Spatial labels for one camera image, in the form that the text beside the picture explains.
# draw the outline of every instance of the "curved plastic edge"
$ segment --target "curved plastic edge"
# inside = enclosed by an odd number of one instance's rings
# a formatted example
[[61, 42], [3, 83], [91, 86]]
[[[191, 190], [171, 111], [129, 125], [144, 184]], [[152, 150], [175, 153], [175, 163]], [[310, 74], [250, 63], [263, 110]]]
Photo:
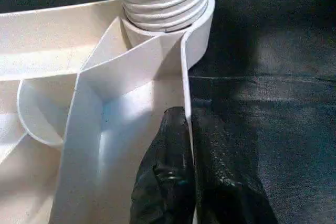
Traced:
[[204, 56], [208, 46], [214, 10], [215, 0], [209, 0], [204, 14], [183, 35], [181, 54], [185, 55], [187, 69], [190, 69]]
[[24, 119], [24, 116], [23, 116], [23, 113], [21, 112], [21, 109], [20, 109], [20, 94], [22, 92], [22, 89], [23, 89], [23, 84], [24, 83], [24, 80], [21, 80], [20, 81], [20, 84], [19, 84], [19, 88], [18, 88], [18, 91], [17, 91], [17, 98], [16, 98], [16, 105], [17, 105], [17, 112], [18, 112], [18, 116], [19, 116], [19, 119], [20, 119], [20, 122], [21, 122], [21, 125], [22, 127], [26, 130], [26, 132], [28, 133], [28, 135], [30, 135], [32, 138], [34, 138], [35, 140], [45, 144], [45, 145], [48, 145], [50, 147], [53, 147], [53, 148], [61, 148], [63, 143], [62, 142], [59, 142], [59, 143], [51, 143], [51, 142], [47, 142], [45, 140], [43, 140], [42, 138], [38, 137], [36, 134], [34, 134], [30, 128], [27, 126], [26, 124], [26, 121]]
[[[27, 81], [29, 81], [29, 79], [21, 80], [18, 86], [16, 106], [19, 120], [23, 128], [32, 138], [50, 147], [61, 149], [64, 141], [59, 133], [57, 133], [55, 127], [59, 128], [59, 131], [63, 130], [63, 132], [66, 128], [68, 115], [62, 108], [62, 103], [64, 103], [63, 95], [65, 96], [65, 94], [59, 95], [61, 100], [57, 105], [55, 105], [54, 101], [51, 101], [47, 96], [37, 101], [38, 96], [44, 94], [31, 87]], [[49, 115], [51, 122], [45, 119], [44, 115]]]
[[187, 30], [181, 40], [181, 66], [184, 91], [184, 110], [189, 125], [192, 150], [193, 134], [191, 127], [191, 96], [189, 88], [188, 70], [203, 57], [206, 51], [214, 10], [215, 0], [209, 0], [208, 8], [205, 11], [204, 15], [200, 19], [198, 19], [191, 26], [190, 29]]

